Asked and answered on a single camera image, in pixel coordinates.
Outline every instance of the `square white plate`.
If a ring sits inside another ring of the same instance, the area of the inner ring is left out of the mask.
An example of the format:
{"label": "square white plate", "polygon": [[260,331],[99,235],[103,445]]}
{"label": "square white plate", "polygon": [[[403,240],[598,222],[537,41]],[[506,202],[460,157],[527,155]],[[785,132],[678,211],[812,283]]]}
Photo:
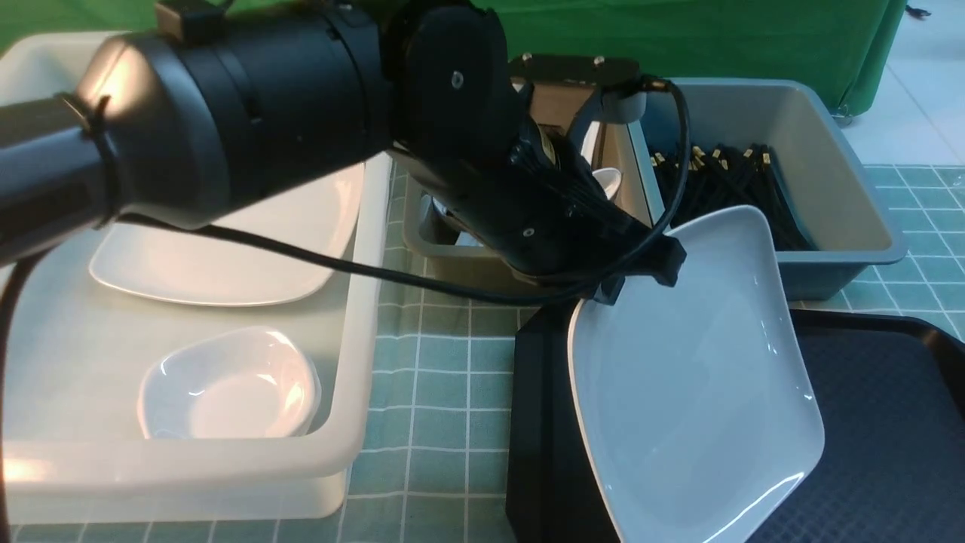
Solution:
{"label": "square white plate", "polygon": [[[365,166],[356,164],[225,216],[215,224],[342,256],[358,220]],[[154,300],[252,306],[300,300],[332,271],[247,245],[116,224],[91,260],[104,285]]]}
{"label": "square white plate", "polygon": [[627,279],[582,301],[570,383],[596,483],[627,542],[745,541],[811,472],[824,426],[756,208],[669,235],[674,288]]}

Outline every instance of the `gray plastic bin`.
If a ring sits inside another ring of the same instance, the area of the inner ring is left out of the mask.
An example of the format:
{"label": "gray plastic bin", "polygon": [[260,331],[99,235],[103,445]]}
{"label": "gray plastic bin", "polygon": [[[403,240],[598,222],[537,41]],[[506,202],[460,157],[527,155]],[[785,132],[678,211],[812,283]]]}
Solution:
{"label": "gray plastic bin", "polygon": [[[690,108],[693,143],[740,149],[770,145],[796,210],[818,251],[778,253],[789,300],[827,300],[871,264],[892,264],[907,250],[865,169],[817,95],[793,81],[675,79]],[[651,94],[642,130],[631,130],[641,167],[649,150],[676,147],[676,108]],[[663,213],[656,182],[646,183],[650,214]]]}

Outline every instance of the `plastic tub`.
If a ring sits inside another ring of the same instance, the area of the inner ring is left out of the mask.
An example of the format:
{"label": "plastic tub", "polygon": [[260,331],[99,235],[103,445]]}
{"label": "plastic tub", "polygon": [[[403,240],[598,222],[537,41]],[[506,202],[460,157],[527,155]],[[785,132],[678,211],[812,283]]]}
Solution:
{"label": "plastic tub", "polygon": [[[892,264],[907,250],[866,181],[865,169],[817,95],[793,81],[675,79],[690,108],[694,145],[770,145],[780,161],[790,205],[818,251],[778,253],[789,300],[827,300],[868,265]],[[650,95],[631,137],[647,169],[648,146],[669,151],[677,141],[676,107],[669,95]],[[663,203],[647,186],[650,213]]]}
{"label": "plastic tub", "polygon": [[[0,59],[0,104],[70,90],[107,36],[18,43]],[[379,155],[358,176],[362,205],[345,255],[355,262],[382,263],[390,167]],[[337,511],[365,438],[380,282],[339,274],[303,300],[241,309],[147,300],[90,278],[102,237],[86,232],[53,251],[16,311],[4,383],[11,523],[275,520]],[[0,285],[8,270],[0,270]],[[177,348],[252,325],[281,330],[315,363],[322,401],[309,434],[145,440],[135,410],[145,372]],[[83,427],[72,424],[78,420]]]}
{"label": "plastic tub", "polygon": [[[615,167],[622,172],[622,182],[614,202],[647,226],[651,225],[645,183],[640,177],[629,127],[609,125],[603,127],[600,133],[594,167]],[[453,245],[452,229],[438,213],[426,209],[424,194],[417,183],[407,184],[402,237],[412,252],[428,259],[429,268],[436,278],[507,294],[534,294],[540,291],[539,287],[516,279],[510,267],[489,249]]]}

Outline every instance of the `white plate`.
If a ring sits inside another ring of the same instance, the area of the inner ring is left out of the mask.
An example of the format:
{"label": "white plate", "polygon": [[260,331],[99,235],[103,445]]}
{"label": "white plate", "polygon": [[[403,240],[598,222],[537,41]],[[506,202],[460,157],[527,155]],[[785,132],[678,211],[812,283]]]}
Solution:
{"label": "white plate", "polygon": [[676,287],[631,277],[615,306],[573,313],[580,431],[623,541],[745,541],[817,464],[824,426],[764,216],[670,235]]}
{"label": "white plate", "polygon": [[277,329],[250,327],[170,354],[141,383],[148,439],[301,436],[318,409],[315,366]]}
{"label": "white plate", "polygon": [[[362,164],[279,194],[215,224],[342,256],[358,219]],[[97,281],[155,300],[270,305],[305,298],[326,268],[236,243],[116,224],[90,265]]]}

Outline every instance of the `white bowl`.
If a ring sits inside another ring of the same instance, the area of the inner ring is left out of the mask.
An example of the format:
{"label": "white bowl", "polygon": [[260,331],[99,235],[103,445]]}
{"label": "white bowl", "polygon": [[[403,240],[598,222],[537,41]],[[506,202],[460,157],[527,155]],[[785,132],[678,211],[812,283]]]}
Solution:
{"label": "white bowl", "polygon": [[299,436],[319,390],[315,366],[284,334],[250,327],[161,360],[141,384],[137,415],[148,439]]}
{"label": "white bowl", "polygon": [[824,426],[756,208],[669,235],[674,288],[630,277],[569,329],[580,431],[623,541],[745,541],[812,471]]}

